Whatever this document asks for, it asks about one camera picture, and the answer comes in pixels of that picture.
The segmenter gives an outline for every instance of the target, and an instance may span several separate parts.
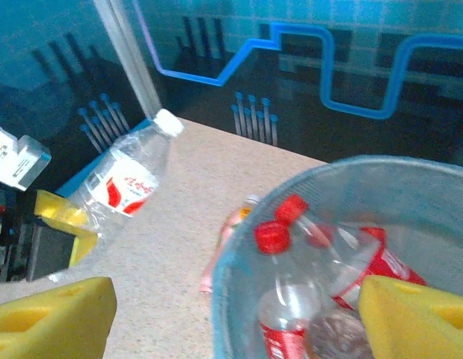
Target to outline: speckled countertop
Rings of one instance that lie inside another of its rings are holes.
[[[210,297],[197,289],[223,220],[247,195],[322,164],[185,123],[161,188],[97,264],[74,277],[113,280],[118,310],[105,358],[211,358]],[[0,285],[0,303],[66,283]]]

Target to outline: bottle label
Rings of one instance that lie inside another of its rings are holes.
[[[261,325],[270,359],[301,359],[304,354],[304,329],[276,331]]]
[[[117,150],[110,150],[85,180],[96,201],[129,217],[144,205],[157,185],[143,165]]]
[[[345,288],[333,299],[344,308],[356,310],[359,291],[364,277],[369,274],[384,275],[386,277],[406,280],[411,283],[426,286],[427,283],[418,273],[413,271],[403,261],[401,261],[394,253],[386,248],[386,241],[383,238],[378,238],[380,245],[374,256],[372,257],[367,268],[361,273],[350,286]]]

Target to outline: yellow sponge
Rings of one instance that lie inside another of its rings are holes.
[[[116,310],[108,277],[1,304],[0,359],[102,358]]]
[[[358,307],[376,359],[463,359],[463,296],[370,275]]]

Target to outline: red bottle label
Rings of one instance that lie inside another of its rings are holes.
[[[276,331],[261,325],[270,359],[302,359],[304,355],[304,329]]]
[[[359,289],[363,283],[364,277],[370,274],[384,275],[386,277],[405,280],[411,283],[427,286],[427,283],[418,273],[413,271],[403,261],[401,261],[394,253],[386,248],[386,241],[383,236],[375,236],[380,241],[380,246],[374,257],[371,259],[366,270],[361,273],[359,278],[350,286],[334,296],[333,299],[341,306],[349,309],[354,308],[353,305],[358,300]]]

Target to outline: blue neon line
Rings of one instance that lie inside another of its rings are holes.
[[[321,81],[319,86],[319,98],[324,106],[331,110],[345,112],[347,114],[355,114],[357,116],[369,117],[376,120],[385,120],[389,118],[396,110],[399,101],[399,95],[404,82],[405,72],[407,70],[409,59],[413,51],[419,47],[437,47],[442,49],[463,49],[463,35],[450,34],[417,34],[404,40],[398,47],[394,58],[392,71],[389,82],[387,84],[386,94],[382,108],[379,110],[365,108],[360,106],[349,105],[342,102],[336,102],[331,99],[331,88],[333,79],[334,67],[334,38],[331,32],[318,25],[297,25],[287,24],[284,22],[271,22],[271,39],[248,39],[245,41],[241,49],[231,58],[230,62],[224,67],[216,79],[192,75],[190,73],[181,73],[163,68],[156,48],[153,44],[153,39],[150,36],[143,14],[138,4],[138,0],[134,0],[133,4],[138,16],[138,21],[141,25],[141,30],[145,36],[145,40],[150,50],[153,62],[156,69],[165,76],[174,77],[177,79],[200,82],[202,84],[212,86],[223,86],[228,79],[235,73],[239,65],[247,58],[253,49],[267,49],[281,51],[281,35],[307,35],[318,37],[322,41],[322,66],[321,66]]]

